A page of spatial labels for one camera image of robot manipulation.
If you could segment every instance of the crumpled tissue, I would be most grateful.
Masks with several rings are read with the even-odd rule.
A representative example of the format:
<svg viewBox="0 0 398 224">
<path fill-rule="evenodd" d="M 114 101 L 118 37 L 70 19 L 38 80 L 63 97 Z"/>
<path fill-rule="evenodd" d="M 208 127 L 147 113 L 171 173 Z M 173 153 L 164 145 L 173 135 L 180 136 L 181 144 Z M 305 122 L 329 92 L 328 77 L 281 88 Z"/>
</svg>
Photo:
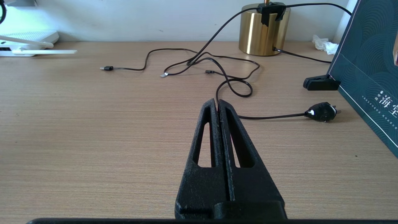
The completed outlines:
<svg viewBox="0 0 398 224">
<path fill-rule="evenodd" d="M 328 38 L 319 38 L 317 35 L 312 37 L 312 42 L 315 44 L 315 48 L 320 51 L 326 51 L 328 55 L 336 54 L 338 44 L 329 42 Z"/>
</svg>

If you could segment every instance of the teal box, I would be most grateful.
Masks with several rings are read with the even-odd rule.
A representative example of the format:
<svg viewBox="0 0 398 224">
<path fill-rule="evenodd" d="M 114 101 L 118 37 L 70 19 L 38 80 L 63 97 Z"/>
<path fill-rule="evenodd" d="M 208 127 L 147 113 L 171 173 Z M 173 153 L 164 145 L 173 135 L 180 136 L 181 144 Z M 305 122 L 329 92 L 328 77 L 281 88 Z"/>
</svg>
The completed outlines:
<svg viewBox="0 0 398 224">
<path fill-rule="evenodd" d="M 398 0 L 358 0 L 328 74 L 398 157 Z"/>
</svg>

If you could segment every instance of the white router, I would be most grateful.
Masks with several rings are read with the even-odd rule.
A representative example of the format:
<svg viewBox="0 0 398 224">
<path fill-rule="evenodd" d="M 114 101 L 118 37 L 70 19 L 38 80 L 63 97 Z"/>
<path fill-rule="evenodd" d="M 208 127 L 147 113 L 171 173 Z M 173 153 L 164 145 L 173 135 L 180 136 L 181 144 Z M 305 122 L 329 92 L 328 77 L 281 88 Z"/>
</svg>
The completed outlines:
<svg viewBox="0 0 398 224">
<path fill-rule="evenodd" d="M 28 31 L 0 35 L 0 57 L 75 54 L 76 50 L 45 50 L 59 39 L 56 31 Z"/>
</svg>

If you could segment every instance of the wooden desk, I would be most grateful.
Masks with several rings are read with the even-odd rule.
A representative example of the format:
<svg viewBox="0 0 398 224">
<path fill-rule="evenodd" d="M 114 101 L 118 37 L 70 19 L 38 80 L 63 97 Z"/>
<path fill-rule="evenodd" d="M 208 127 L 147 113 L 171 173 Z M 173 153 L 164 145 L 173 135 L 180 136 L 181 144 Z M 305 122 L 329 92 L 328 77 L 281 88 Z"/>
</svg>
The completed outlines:
<svg viewBox="0 0 398 224">
<path fill-rule="evenodd" d="M 144 72 L 99 68 L 141 67 L 149 50 L 198 50 L 203 44 L 60 43 L 57 49 L 78 53 L 0 58 L 1 223 L 173 218 L 199 110 L 224 78 L 203 73 L 216 69 L 211 62 L 160 78 L 166 66 L 193 55 L 181 51 L 153 54 Z M 235 42 L 215 42 L 208 49 L 262 65 L 249 79 L 252 97 L 222 91 L 221 98 L 241 115 L 298 113 L 324 101 L 342 110 L 330 123 L 242 121 L 289 218 L 398 219 L 398 159 L 337 91 L 302 87 L 304 78 L 325 74 L 329 65 L 283 54 L 249 56 Z M 290 42 L 285 50 L 332 59 L 312 43 Z M 253 67 L 219 62 L 234 76 L 246 76 Z M 234 87 L 247 91 L 243 84 Z"/>
</svg>

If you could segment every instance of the gold lamp base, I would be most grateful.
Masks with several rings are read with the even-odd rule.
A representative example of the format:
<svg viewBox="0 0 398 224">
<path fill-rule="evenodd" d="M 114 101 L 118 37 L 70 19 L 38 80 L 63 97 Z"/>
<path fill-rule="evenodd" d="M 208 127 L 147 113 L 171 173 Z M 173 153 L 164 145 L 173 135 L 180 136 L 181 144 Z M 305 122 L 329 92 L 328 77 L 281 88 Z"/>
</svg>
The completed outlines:
<svg viewBox="0 0 398 224">
<path fill-rule="evenodd" d="M 258 4 L 243 6 L 242 10 L 255 8 Z M 283 48 L 290 8 L 287 8 L 283 19 L 275 21 L 277 14 L 269 15 L 269 26 L 261 23 L 261 13 L 250 10 L 242 13 L 240 19 L 239 49 L 246 54 L 257 56 L 271 56 L 279 54 L 274 47 Z"/>
</svg>

